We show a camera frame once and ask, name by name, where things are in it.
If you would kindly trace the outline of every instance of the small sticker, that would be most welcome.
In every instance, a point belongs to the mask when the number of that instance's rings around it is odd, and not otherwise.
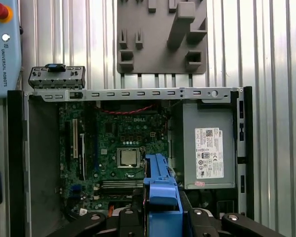
[[[83,215],[87,214],[87,212],[88,212],[87,209],[80,208],[79,215],[80,215],[80,216],[83,216]]]
[[[219,128],[196,128],[195,147],[196,178],[223,178],[222,131]]]
[[[196,186],[199,186],[199,187],[205,187],[205,183],[204,182],[201,182],[201,181],[195,181],[194,183]]]

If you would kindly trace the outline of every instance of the white button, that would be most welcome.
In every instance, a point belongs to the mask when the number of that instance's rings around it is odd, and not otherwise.
[[[8,42],[8,41],[10,40],[10,35],[8,35],[8,34],[3,34],[3,35],[2,35],[2,40],[3,40],[4,42]]]

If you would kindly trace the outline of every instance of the dell logo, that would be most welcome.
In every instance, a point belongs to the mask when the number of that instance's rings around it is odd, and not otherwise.
[[[134,118],[134,122],[146,122],[145,118]]]

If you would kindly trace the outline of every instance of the cpu socket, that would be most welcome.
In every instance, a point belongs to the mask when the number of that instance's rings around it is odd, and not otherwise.
[[[117,148],[118,168],[139,168],[141,157],[139,148]]]

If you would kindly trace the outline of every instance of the robot control panel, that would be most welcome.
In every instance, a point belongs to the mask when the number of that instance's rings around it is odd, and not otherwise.
[[[14,90],[21,70],[17,0],[0,0],[0,98]]]

